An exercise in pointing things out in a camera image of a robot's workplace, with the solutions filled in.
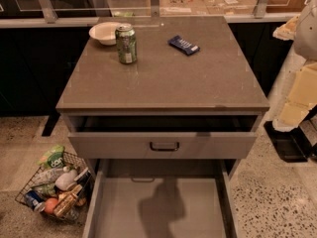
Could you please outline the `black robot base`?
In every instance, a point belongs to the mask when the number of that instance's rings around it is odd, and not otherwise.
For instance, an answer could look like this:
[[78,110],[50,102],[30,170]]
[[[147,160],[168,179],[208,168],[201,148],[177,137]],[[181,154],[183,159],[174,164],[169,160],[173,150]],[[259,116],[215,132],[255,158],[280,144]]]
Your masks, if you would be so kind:
[[273,128],[271,121],[266,121],[264,128],[283,161],[296,163],[317,160],[317,144],[312,144],[300,127],[289,132],[279,132]]

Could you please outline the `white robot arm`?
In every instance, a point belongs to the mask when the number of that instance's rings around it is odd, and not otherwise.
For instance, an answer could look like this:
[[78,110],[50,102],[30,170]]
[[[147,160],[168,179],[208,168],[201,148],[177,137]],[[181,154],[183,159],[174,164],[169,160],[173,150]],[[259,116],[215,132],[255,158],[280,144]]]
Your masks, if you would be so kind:
[[305,59],[293,74],[290,90],[272,120],[276,131],[290,132],[317,106],[317,0],[310,0],[299,15],[278,27],[273,36],[292,40],[294,52]]

